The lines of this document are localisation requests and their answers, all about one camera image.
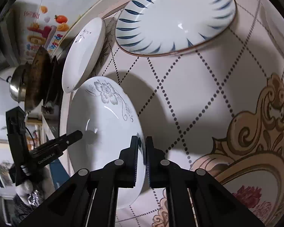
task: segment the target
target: stainless steel pot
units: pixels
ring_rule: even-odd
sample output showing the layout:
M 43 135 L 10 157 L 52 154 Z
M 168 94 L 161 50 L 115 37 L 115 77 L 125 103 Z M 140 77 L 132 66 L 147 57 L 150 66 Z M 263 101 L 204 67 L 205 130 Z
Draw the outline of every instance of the stainless steel pot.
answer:
M 26 95 L 27 80 L 31 65 L 19 65 L 10 81 L 10 95 L 16 102 L 23 102 Z

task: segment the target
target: person's hand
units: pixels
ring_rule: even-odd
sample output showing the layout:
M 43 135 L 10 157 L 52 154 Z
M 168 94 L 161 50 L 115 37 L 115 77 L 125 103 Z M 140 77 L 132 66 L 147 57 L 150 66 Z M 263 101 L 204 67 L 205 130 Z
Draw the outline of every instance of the person's hand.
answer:
M 43 199 L 47 199 L 54 191 L 55 187 L 51 178 L 51 173 L 49 169 L 44 168 L 43 169 L 43 181 L 41 184 L 41 190 L 43 194 Z M 29 202 L 32 203 L 32 199 L 30 197 L 30 194 L 34 191 L 34 185 L 30 180 L 25 180 L 22 184 L 18 185 L 16 187 L 16 193 L 22 200 L 22 202 L 25 205 L 32 205 Z

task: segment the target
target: red flower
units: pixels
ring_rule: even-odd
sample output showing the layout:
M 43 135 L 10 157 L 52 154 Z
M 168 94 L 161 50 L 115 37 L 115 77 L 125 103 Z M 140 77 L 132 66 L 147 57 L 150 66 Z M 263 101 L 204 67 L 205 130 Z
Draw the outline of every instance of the red flower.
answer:
M 255 188 L 254 186 L 245 188 L 243 185 L 238 192 L 233 193 L 233 195 L 247 208 L 254 208 L 260 201 L 261 190 L 261 188 Z
M 253 214 L 256 215 L 262 222 L 267 218 L 271 211 L 271 202 L 264 201 L 262 204 L 257 205 Z

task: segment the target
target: dotted diamond pattern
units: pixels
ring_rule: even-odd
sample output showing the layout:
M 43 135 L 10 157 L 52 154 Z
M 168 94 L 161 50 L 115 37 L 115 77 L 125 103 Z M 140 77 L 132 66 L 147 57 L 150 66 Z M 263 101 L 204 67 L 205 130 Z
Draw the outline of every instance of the dotted diamond pattern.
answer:
M 284 57 L 263 22 L 261 0 L 236 2 L 235 21 L 208 46 L 185 55 L 135 57 L 113 39 L 104 64 L 95 67 L 94 75 L 122 86 L 144 136 L 151 135 L 155 147 L 182 168 L 190 169 L 209 153 L 212 137 L 224 138 L 238 112 L 254 112 L 254 102 L 273 72 L 284 79 Z M 119 13 L 105 19 L 107 28 L 115 27 Z M 264 54 L 267 50 L 273 65 Z M 116 226 L 152 226 L 162 207 L 162 191 L 144 187 L 130 207 L 117 210 Z

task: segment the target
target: blue striped bowl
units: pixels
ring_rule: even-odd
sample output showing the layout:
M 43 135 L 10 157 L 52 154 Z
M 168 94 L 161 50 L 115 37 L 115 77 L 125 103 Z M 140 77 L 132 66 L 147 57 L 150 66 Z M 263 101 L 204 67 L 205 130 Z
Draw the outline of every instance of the blue striped bowl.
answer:
M 182 52 L 223 32 L 235 0 L 131 0 L 116 24 L 120 48 L 137 56 Z

